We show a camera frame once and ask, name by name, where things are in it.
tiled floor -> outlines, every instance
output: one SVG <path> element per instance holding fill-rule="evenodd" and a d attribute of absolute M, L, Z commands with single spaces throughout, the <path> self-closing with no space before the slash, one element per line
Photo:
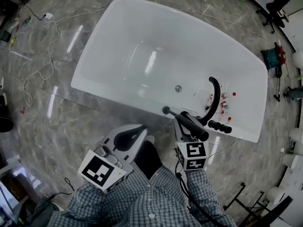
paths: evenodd
<path fill-rule="evenodd" d="M 55 20 L 58 20 L 106 7 L 111 1 L 30 0 L 28 5 L 36 14 L 42 16 L 50 12 L 54 14 Z M 263 27 L 264 18 L 255 13 L 257 8 L 249 0 L 150 1 L 173 8 L 204 12 L 252 29 L 267 40 L 241 27 L 192 14 L 222 30 L 260 59 L 260 50 L 273 48 L 273 42 L 280 39 L 286 51 L 291 86 L 298 86 L 291 48 L 277 30 L 272 35 L 269 27 Z M 58 23 L 60 37 L 50 46 L 54 74 L 47 81 L 43 81 L 37 74 L 31 77 L 27 91 L 33 96 L 32 106 L 25 104 L 23 91 L 11 76 L 23 81 L 37 70 L 45 77 L 50 75 L 47 47 L 56 37 L 54 24 L 46 24 L 32 16 L 30 22 L 18 30 L 13 47 L 0 43 L 0 70 L 5 78 L 4 91 L 8 95 L 15 123 L 12 131 L 1 134 L 1 147 L 6 158 L 20 157 L 29 181 L 33 183 L 38 179 L 41 182 L 36 187 L 41 194 L 69 192 L 65 177 L 70 179 L 74 187 L 80 187 L 83 179 L 77 175 L 77 169 L 87 151 L 94 149 L 96 143 L 112 128 L 131 122 L 144 123 L 149 127 L 156 137 L 155 145 L 166 166 L 173 169 L 177 161 L 173 150 L 175 138 L 170 120 L 71 88 L 71 79 L 78 59 L 102 14 L 103 11 L 68 18 Z M 28 15 L 31 15 L 30 11 L 24 8 L 20 21 Z M 80 25 L 83 25 L 82 31 L 72 50 L 66 52 Z M 287 86 L 289 80 L 286 68 L 283 67 L 282 90 Z M 245 182 L 247 187 L 240 199 L 250 205 L 258 197 L 259 191 L 268 191 L 280 178 L 283 170 L 283 153 L 280 149 L 289 147 L 288 133 L 295 127 L 298 103 L 285 99 L 278 103 L 273 98 L 275 93 L 276 79 L 274 72 L 270 71 L 265 120 L 258 143 L 244 140 L 236 142 L 232 148 L 215 155 L 207 166 L 207 174 L 222 205 L 232 199 L 241 182 Z M 236 140 L 233 137 L 211 133 L 209 142 L 212 148 L 215 144 L 214 150 L 219 151 Z M 55 200 L 62 206 L 67 202 L 66 196 L 57 196 Z M 227 213 L 236 221 L 246 215 L 236 203 Z"/>

checkered shirt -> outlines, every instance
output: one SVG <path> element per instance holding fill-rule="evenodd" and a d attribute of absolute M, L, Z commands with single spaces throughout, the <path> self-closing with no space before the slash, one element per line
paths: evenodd
<path fill-rule="evenodd" d="M 70 197 L 66 211 L 55 211 L 49 227 L 98 226 L 215 226 L 185 196 L 176 176 L 161 166 L 150 180 L 133 163 L 134 172 L 108 194 L 85 184 Z M 187 172 L 189 192 L 210 216 L 227 227 L 236 226 L 221 212 L 205 172 Z"/>

white bathtub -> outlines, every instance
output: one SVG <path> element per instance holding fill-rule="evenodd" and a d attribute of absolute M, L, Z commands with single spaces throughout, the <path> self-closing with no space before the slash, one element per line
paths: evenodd
<path fill-rule="evenodd" d="M 267 97 L 261 60 L 193 16 L 144 0 L 114 0 L 94 29 L 71 86 L 163 116 L 164 106 L 203 116 L 214 91 L 210 76 L 223 92 L 237 93 L 227 99 L 229 135 L 257 142 Z M 228 122 L 220 112 L 213 120 Z"/>

